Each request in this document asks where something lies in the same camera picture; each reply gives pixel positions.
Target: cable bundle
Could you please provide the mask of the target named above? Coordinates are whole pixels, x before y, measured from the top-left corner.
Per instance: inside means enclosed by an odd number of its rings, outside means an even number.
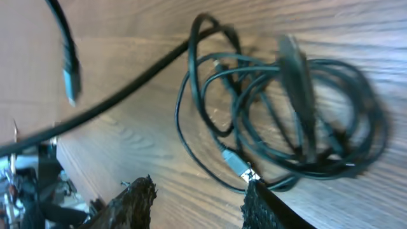
[[[224,33],[228,41],[233,45],[235,53],[212,53],[199,59],[197,58],[199,29],[205,20],[210,21],[214,28],[218,28]],[[384,113],[376,101],[375,95],[363,73],[352,65],[338,60],[305,60],[303,59],[305,56],[302,53],[296,53],[295,44],[290,45],[287,43],[290,39],[290,37],[284,37],[279,40],[281,57],[279,57],[279,61],[267,64],[259,59],[242,55],[236,32],[231,27],[221,26],[211,16],[205,14],[199,15],[192,25],[188,43],[189,71],[181,83],[181,89],[176,102],[175,120],[177,131],[182,144],[192,159],[213,179],[232,191],[238,193],[244,192],[243,189],[229,185],[211,172],[195,156],[181,132],[179,126],[179,108],[188,80],[190,81],[191,94],[195,106],[221,152],[225,150],[232,151],[242,159],[244,158],[244,146],[262,159],[288,171],[288,174],[280,177],[278,181],[274,183],[266,182],[269,190],[287,191],[301,177],[319,180],[355,177],[374,162],[385,149],[388,125]],[[236,59],[237,67],[229,69],[228,66],[222,64],[222,59]],[[214,61],[216,73],[210,76],[200,87],[197,68],[200,64],[209,60]],[[232,97],[230,105],[231,123],[224,131],[215,126],[205,109],[205,94],[208,86],[215,79],[221,79],[226,91]],[[311,79],[348,97],[353,113],[350,125],[345,130],[334,128],[313,107],[315,106],[315,97],[312,91]],[[250,84],[245,89],[242,87],[244,80],[250,81]],[[293,116],[296,120],[296,144],[287,136],[287,131],[277,116],[276,109],[263,91],[264,87],[273,80],[281,80],[283,82],[284,89],[295,110]],[[257,96],[259,96],[261,102],[265,105],[291,152],[286,153],[271,148],[260,137],[249,120],[250,106]],[[327,133],[326,140],[329,148],[323,152],[317,152],[316,149],[317,139],[315,138],[315,129],[313,127],[316,120],[321,121]],[[361,126],[363,120],[366,120],[368,124],[368,132],[357,145],[353,145],[350,140],[355,135],[359,126]],[[242,134],[243,131],[248,133],[248,139]],[[221,138],[228,137],[229,135],[234,135],[236,143],[234,148],[227,146],[221,141]],[[374,142],[378,142],[377,147],[373,147]],[[331,155],[336,155],[336,158],[339,159],[331,159]],[[235,170],[233,164],[227,160],[226,163]]]

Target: wood grain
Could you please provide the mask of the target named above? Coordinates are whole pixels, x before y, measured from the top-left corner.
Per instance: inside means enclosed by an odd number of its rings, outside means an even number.
[[[0,1],[0,142],[51,126],[62,81],[62,40],[43,1]]]
[[[406,2],[65,0],[62,5],[78,46],[84,94],[74,109],[59,100],[60,119],[91,107],[134,79],[186,39],[201,12],[233,24],[245,52],[255,57],[272,61],[273,37],[293,33],[310,58],[356,65],[366,73],[389,113],[393,129],[386,153],[358,179],[304,179],[278,196],[317,228],[407,227]],[[200,45],[200,55],[223,50],[230,47],[222,36]],[[174,105],[186,69],[183,55],[114,109],[63,135],[58,157],[87,201],[99,197],[108,202],[123,190],[121,180],[150,174],[158,189],[152,228],[239,228],[243,196],[210,179],[189,158],[176,135]],[[203,66],[202,78],[211,71],[210,65]],[[207,109],[222,126],[230,117],[230,97],[220,84],[209,90]],[[318,87],[318,91],[322,106],[346,121],[347,102],[325,88]],[[289,123],[287,99],[278,82],[271,83],[267,92]],[[244,187],[211,142],[189,89],[181,109],[182,128],[198,157],[222,179]],[[255,104],[252,113],[262,136],[284,149],[265,110]],[[268,163],[259,164],[266,179],[284,173]]]

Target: metal connector tip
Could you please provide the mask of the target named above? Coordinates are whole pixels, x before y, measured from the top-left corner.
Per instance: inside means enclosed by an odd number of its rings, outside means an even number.
[[[68,98],[68,101],[69,101],[69,104],[70,104],[72,107],[76,107],[76,102],[75,102],[73,99]]]
[[[221,62],[220,62],[219,60],[214,60],[213,64],[214,64],[214,66],[216,67],[216,66],[220,65]]]
[[[252,180],[259,180],[260,176],[257,175],[252,169],[247,169],[241,176],[246,183]]]

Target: black cable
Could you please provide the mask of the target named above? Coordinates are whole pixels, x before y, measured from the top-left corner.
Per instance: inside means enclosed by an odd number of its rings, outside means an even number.
[[[61,5],[59,5],[59,2],[57,0],[45,1],[55,17],[61,30],[62,38],[64,39],[64,83],[67,98],[71,105],[74,106],[81,93],[80,64],[76,56],[75,43],[64,11],[62,10]]]
[[[298,135],[298,142],[297,144],[294,144],[287,136],[287,131],[278,118],[277,111],[273,104],[263,92],[264,87],[267,86],[270,81],[283,81],[284,77],[289,77],[287,73],[280,71],[280,65],[278,63],[267,64],[261,60],[241,55],[238,37],[230,27],[223,27],[222,32],[224,32],[229,39],[229,42],[235,48],[236,53],[212,53],[197,59],[197,37],[200,25],[204,20],[211,22],[214,27],[219,25],[219,22],[208,15],[198,16],[192,25],[189,42],[189,71],[186,73],[186,76],[181,83],[176,102],[175,121],[179,137],[186,151],[190,154],[192,159],[196,161],[206,173],[208,173],[209,176],[221,185],[238,193],[244,192],[244,189],[229,185],[211,172],[210,169],[208,169],[195,156],[185,140],[179,125],[179,109],[188,80],[190,80],[191,94],[195,106],[220,151],[232,149],[238,154],[244,156],[244,149],[242,146],[245,146],[253,153],[261,156],[264,160],[268,160],[289,172],[288,175],[277,178],[276,182],[267,184],[269,190],[287,191],[291,189],[301,177],[325,180],[337,179],[340,177],[356,177],[383,153],[387,143],[388,124],[385,115],[362,72],[355,67],[338,60],[308,60],[307,65],[312,79],[319,81],[348,97],[353,109],[350,125],[345,127],[344,130],[331,126],[321,113],[316,111],[315,118],[322,122],[325,131],[328,133],[326,140],[330,147],[325,151],[316,154],[316,162],[310,163],[305,160],[307,157],[307,151],[310,150],[310,148],[307,148],[306,150],[303,149],[302,135],[307,137],[308,144],[310,142],[309,139],[312,139],[313,137],[309,136],[309,132],[303,131],[304,125],[302,125],[301,120],[298,119],[298,114],[293,114],[294,119],[297,121],[296,126]],[[219,64],[222,59],[236,59],[237,67],[228,69],[227,66]],[[217,73],[204,81],[201,88],[197,68],[200,64],[208,60],[216,63]],[[211,82],[218,78],[222,80],[226,91],[231,93],[232,97],[231,125],[226,130],[219,130],[215,126],[214,122],[209,118],[205,108],[205,94],[207,87]],[[241,84],[243,80],[250,80],[249,86],[245,89],[242,88]],[[291,149],[290,153],[281,152],[271,148],[260,137],[249,120],[250,106],[257,95],[259,95],[262,103],[265,105],[270,116],[276,123],[277,128],[280,130],[283,139]],[[355,135],[359,126],[362,125],[363,120],[366,120],[366,123],[368,124],[368,133],[358,142],[358,144],[353,145],[350,140]],[[242,134],[242,128],[247,132],[249,139]],[[227,137],[230,134],[235,136],[235,149],[231,146],[226,146],[226,144],[219,140],[219,138]],[[373,147],[374,142],[378,143],[377,147]],[[340,159],[331,159],[331,155],[336,155]]]
[[[200,24],[204,20],[209,20],[213,24],[213,28],[206,29],[199,32]],[[200,40],[214,34],[222,32],[229,42],[235,47],[236,53],[215,53],[210,54],[197,60],[197,45]],[[11,143],[9,145],[0,148],[0,156],[6,156],[14,152],[22,151],[25,148],[39,144],[42,141],[48,140],[56,135],[63,134],[73,128],[84,124],[97,115],[107,111],[117,103],[121,102],[131,93],[142,87],[145,83],[156,76],[162,69],[167,67],[178,56],[184,53],[187,49],[190,49],[189,55],[189,73],[185,76],[176,105],[176,127],[179,132],[181,142],[186,148],[187,152],[191,155],[203,170],[205,170],[216,181],[220,182],[223,186],[237,192],[243,192],[243,189],[237,189],[230,186],[226,182],[216,177],[191,151],[186,143],[179,126],[179,105],[181,103],[183,90],[188,80],[191,80],[191,91],[195,105],[207,124],[212,137],[219,149],[225,149],[226,146],[219,140],[220,137],[226,137],[233,133],[236,139],[236,151],[243,154],[242,145],[249,148],[251,151],[262,156],[265,160],[275,163],[290,173],[284,177],[280,177],[277,182],[268,184],[269,189],[274,191],[286,191],[292,188],[300,177],[308,177],[312,179],[335,179],[344,176],[355,176],[360,171],[365,169],[369,164],[377,159],[383,152],[383,149],[387,142],[387,122],[385,121],[383,111],[380,109],[379,104],[375,100],[375,96],[368,85],[366,78],[356,68],[339,62],[336,60],[310,60],[309,65],[311,70],[316,71],[312,73],[312,77],[325,83],[327,86],[341,91],[347,95],[352,101],[354,108],[354,116],[352,118],[351,126],[346,128],[345,132],[339,132],[328,123],[325,123],[326,130],[330,133],[329,142],[332,145],[331,148],[323,153],[318,154],[318,160],[315,164],[303,163],[301,156],[302,152],[302,135],[298,134],[298,143],[294,145],[288,140],[286,131],[283,125],[277,118],[276,112],[272,106],[272,103],[266,100],[265,94],[261,91],[268,81],[273,80],[279,73],[279,66],[274,64],[266,64],[258,59],[246,57],[241,55],[240,43],[238,36],[233,28],[228,26],[219,25],[219,23],[208,15],[199,15],[193,23],[190,39],[180,44],[157,63],[152,65],[149,69],[144,71],[139,77],[122,88],[119,92],[116,92],[113,96],[96,105],[94,108],[85,111],[70,120],[63,121],[53,128],[42,130],[37,134],[33,134],[20,142]],[[209,59],[221,59],[221,58],[234,58],[238,60],[238,67],[235,69],[225,69],[224,71],[218,71],[215,75],[211,76],[203,85],[202,90],[198,84],[197,67],[204,61]],[[351,77],[345,71],[339,71],[336,67],[346,68],[347,71],[352,72],[354,77]],[[319,74],[318,71],[329,73],[335,80],[325,77],[324,74]],[[238,74],[238,80],[233,79],[232,74]],[[228,130],[219,130],[215,124],[210,120],[209,115],[205,110],[205,91],[211,81],[216,78],[221,78],[226,89],[232,94],[233,102],[231,105],[232,111],[232,123]],[[241,81],[249,78],[251,84],[245,90],[241,87]],[[249,106],[254,101],[254,97],[260,94],[261,100],[266,104],[270,115],[273,117],[278,128],[280,129],[283,138],[287,141],[288,145],[294,151],[293,154],[287,154],[277,151],[269,147],[264,141],[261,140],[257,134],[255,128],[249,121]],[[365,117],[369,124],[368,135],[364,138],[362,143],[356,147],[347,146],[348,140],[352,137],[358,124],[360,123],[359,117]],[[249,137],[255,142],[254,145],[250,145],[249,141],[241,134],[240,127],[238,126],[241,121],[245,129],[249,133]],[[379,133],[381,145],[373,152],[370,149],[373,145],[373,138],[376,132]],[[329,155],[337,154],[341,156],[341,160],[334,161],[328,158]],[[298,163],[292,163],[289,160],[297,160]]]

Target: cable plug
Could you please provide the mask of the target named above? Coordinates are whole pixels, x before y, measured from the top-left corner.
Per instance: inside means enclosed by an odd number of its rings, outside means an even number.
[[[66,56],[68,57],[65,58],[63,73],[66,96],[70,105],[75,106],[76,101],[78,100],[78,97],[81,93],[81,75],[79,60],[76,56],[72,57],[72,55],[72,52],[66,50]]]
[[[229,167],[246,183],[249,183],[251,180],[260,180],[258,176],[251,168],[250,164],[245,162],[240,156],[237,155],[234,151],[226,148],[222,151],[222,157]]]

